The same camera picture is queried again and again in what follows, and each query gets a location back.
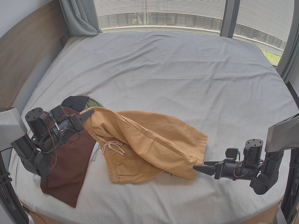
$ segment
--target pink drawstring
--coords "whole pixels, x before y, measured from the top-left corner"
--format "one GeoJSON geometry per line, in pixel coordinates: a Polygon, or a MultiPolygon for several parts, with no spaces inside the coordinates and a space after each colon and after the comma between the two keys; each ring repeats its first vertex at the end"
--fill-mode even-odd
{"type": "Polygon", "coordinates": [[[98,136],[98,135],[97,135],[97,138],[100,139],[100,140],[102,140],[105,143],[104,146],[103,146],[103,148],[101,149],[101,154],[104,154],[105,148],[106,148],[106,146],[108,146],[108,148],[114,150],[115,152],[119,153],[120,155],[125,156],[126,158],[128,157],[126,155],[125,151],[120,147],[120,146],[123,145],[121,142],[118,142],[118,141],[106,141],[101,136],[98,136]],[[118,147],[121,152],[115,150],[113,147],[111,147],[111,145],[115,145],[116,147],[118,147]]]}

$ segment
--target brown garment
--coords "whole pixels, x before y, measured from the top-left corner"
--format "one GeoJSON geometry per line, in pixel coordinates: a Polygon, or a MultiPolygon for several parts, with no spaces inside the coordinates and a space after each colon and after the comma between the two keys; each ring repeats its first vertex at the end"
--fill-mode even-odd
{"type": "MultiPolygon", "coordinates": [[[[79,115],[77,111],[71,108],[63,108],[67,115],[79,115]]],[[[40,182],[43,193],[49,194],[73,208],[76,207],[90,155],[96,142],[86,130],[81,131],[80,136],[78,142],[67,146],[78,139],[75,134],[67,144],[58,148],[55,167],[47,177],[42,177],[40,182]]],[[[51,167],[54,165],[55,160],[55,154],[51,155],[51,167]]]]}
{"type": "Polygon", "coordinates": [[[83,125],[101,150],[105,148],[113,182],[141,182],[163,171],[189,180],[196,177],[193,166],[202,164],[207,143],[203,132],[169,115],[93,108],[83,125]],[[121,146],[111,143],[117,140],[121,146]]]}

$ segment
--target wooden headboard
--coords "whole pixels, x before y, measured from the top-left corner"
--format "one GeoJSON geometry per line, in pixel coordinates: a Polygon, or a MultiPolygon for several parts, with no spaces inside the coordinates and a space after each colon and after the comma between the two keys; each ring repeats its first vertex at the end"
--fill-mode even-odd
{"type": "Polygon", "coordinates": [[[32,70],[67,30],[59,1],[54,0],[0,38],[0,107],[13,105],[32,70]]]}

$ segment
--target gray bed sheet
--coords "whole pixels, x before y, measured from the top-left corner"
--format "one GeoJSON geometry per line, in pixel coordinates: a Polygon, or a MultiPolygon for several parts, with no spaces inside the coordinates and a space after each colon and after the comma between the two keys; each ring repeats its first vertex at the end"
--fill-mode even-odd
{"type": "MultiPolygon", "coordinates": [[[[255,44],[192,33],[72,38],[35,89],[23,117],[34,107],[49,111],[70,95],[90,96],[114,111],[173,115],[208,135],[205,161],[222,160],[229,147],[242,151],[248,139],[265,141],[268,127],[298,113],[255,44]]],[[[249,219],[281,199],[289,157],[286,151],[278,182],[259,196],[249,181],[215,180],[201,173],[194,181],[164,172],[138,184],[115,184],[98,155],[75,209],[43,194],[14,151],[9,170],[21,202],[63,223],[224,224],[249,219]]]]}

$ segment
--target gray curtain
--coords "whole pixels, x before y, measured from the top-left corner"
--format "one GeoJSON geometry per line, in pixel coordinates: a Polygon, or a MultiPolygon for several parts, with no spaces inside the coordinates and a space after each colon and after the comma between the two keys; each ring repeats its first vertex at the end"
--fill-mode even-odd
{"type": "Polygon", "coordinates": [[[285,83],[289,78],[299,61],[299,0],[294,0],[293,22],[286,47],[276,68],[276,71],[282,77],[285,83]]]}
{"type": "Polygon", "coordinates": [[[59,0],[70,35],[101,33],[93,0],[59,0]]]}

